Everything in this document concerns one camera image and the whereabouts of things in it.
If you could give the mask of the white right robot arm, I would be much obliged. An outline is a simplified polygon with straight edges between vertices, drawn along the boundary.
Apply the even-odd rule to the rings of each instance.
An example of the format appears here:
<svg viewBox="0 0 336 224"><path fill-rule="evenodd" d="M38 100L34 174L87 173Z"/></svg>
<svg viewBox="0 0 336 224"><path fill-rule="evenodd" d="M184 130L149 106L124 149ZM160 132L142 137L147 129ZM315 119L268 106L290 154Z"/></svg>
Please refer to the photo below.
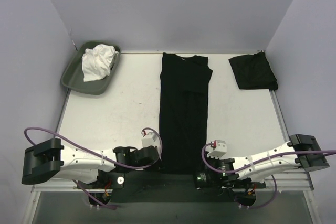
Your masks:
<svg viewBox="0 0 336 224"><path fill-rule="evenodd" d="M263 185L265 179L282 172L303 169L314 172L329 167L327 156L335 151L323 151L311 135L292 135L289 141L268 151L242 157L225 158L225 141L214 140L201 151L204 168L194 174L197 189L251 190Z"/></svg>

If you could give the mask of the black t shirt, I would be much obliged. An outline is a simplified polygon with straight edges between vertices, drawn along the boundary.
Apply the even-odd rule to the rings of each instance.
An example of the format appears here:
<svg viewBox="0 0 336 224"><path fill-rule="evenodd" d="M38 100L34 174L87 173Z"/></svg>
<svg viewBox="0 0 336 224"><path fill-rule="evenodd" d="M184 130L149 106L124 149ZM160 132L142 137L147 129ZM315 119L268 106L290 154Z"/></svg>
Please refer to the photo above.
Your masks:
<svg viewBox="0 0 336 224"><path fill-rule="evenodd" d="M163 53L160 74L160 171L192 174L207 140L208 93L212 69L203 56Z"/></svg>
<svg viewBox="0 0 336 224"><path fill-rule="evenodd" d="M230 58L229 63L241 90L278 90L277 79L265 52L236 56Z"/></svg>

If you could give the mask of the aluminium front rail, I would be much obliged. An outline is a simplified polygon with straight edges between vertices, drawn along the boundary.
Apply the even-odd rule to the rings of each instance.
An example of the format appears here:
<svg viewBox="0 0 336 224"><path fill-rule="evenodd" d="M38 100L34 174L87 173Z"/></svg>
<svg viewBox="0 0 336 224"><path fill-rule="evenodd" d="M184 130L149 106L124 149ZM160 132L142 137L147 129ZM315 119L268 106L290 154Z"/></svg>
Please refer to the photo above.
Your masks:
<svg viewBox="0 0 336 224"><path fill-rule="evenodd" d="M274 175L279 191L314 190L310 175L302 170L292 170ZM33 185L31 192L75 192L77 185L69 180L52 179L42 184Z"/></svg>

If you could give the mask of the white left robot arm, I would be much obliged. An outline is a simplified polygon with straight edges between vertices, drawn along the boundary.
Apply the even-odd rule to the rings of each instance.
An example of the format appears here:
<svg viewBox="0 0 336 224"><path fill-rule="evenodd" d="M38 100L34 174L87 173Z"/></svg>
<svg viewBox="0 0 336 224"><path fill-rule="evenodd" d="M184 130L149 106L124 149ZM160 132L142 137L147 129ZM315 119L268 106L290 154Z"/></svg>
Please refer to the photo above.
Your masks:
<svg viewBox="0 0 336 224"><path fill-rule="evenodd" d="M147 169L161 157L159 140L143 140L142 148L118 146L85 151L63 145L58 138L29 147L24 152L22 184L42 184L50 179L78 180L96 188L106 185L110 173Z"/></svg>

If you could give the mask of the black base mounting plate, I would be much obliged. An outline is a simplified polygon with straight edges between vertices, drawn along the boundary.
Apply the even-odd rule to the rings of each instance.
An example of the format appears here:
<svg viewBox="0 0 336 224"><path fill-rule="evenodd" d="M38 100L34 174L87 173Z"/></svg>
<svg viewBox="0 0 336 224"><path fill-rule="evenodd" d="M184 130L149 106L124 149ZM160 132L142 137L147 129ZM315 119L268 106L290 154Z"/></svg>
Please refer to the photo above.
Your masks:
<svg viewBox="0 0 336 224"><path fill-rule="evenodd" d="M89 201L108 203L220 203L242 201L254 204L256 189L221 189L218 187L197 190L193 175L173 175L154 172L110 173L104 183L85 184L78 182L77 188L89 194Z"/></svg>

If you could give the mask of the grey plastic tray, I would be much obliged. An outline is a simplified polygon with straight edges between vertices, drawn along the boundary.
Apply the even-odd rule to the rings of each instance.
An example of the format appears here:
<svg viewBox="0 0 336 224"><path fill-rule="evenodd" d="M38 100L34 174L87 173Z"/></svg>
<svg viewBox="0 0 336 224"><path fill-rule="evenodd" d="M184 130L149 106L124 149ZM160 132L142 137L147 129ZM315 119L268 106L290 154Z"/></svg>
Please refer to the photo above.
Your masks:
<svg viewBox="0 0 336 224"><path fill-rule="evenodd" d="M99 44L104 44L108 46L114 46L118 55L115 57L115 60L112 62L111 73L109 76L104 77L102 80L84 82L84 74L82 70L82 56L85 53L86 49L93 49ZM119 60L120 60L121 48L117 45L112 44L111 42L106 41L88 41L84 43L78 51L72 57L70 63L65 68L65 71L61 77L61 84L66 88L74 90L79 93L89 94L89 95L101 95L108 88L113 74L115 73Z"/></svg>

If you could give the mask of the crumpled white t shirt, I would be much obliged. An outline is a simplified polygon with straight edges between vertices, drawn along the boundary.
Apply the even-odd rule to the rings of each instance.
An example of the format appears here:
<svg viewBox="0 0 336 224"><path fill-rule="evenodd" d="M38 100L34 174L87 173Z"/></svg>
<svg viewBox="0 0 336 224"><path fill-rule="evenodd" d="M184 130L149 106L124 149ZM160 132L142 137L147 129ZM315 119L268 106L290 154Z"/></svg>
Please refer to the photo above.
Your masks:
<svg viewBox="0 0 336 224"><path fill-rule="evenodd" d="M114 46L99 44L82 55L83 81L98 81L109 76L119 52Z"/></svg>

